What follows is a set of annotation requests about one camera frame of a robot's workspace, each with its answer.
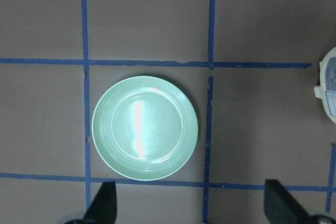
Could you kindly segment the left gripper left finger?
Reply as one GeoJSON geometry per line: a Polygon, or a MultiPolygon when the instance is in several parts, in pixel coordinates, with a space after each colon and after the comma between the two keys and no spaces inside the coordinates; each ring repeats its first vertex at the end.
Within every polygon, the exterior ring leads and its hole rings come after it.
{"type": "Polygon", "coordinates": [[[115,182],[104,182],[93,199],[83,219],[85,223],[115,223],[117,194],[115,182]]]}

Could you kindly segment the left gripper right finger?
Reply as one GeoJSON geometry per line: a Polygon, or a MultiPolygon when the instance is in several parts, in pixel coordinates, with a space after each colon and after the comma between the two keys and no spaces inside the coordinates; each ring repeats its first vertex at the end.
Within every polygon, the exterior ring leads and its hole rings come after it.
{"type": "Polygon", "coordinates": [[[276,179],[265,180],[264,213],[269,223],[321,223],[322,215],[309,214],[276,179]]]}

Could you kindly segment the green plate near left arm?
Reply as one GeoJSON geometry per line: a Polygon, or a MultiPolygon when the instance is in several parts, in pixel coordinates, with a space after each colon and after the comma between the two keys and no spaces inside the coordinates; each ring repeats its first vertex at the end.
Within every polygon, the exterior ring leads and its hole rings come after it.
{"type": "Polygon", "coordinates": [[[198,119],[187,95],[152,76],[119,81],[99,99],[91,133],[104,163],[134,180],[154,181],[179,171],[198,139],[198,119]]]}

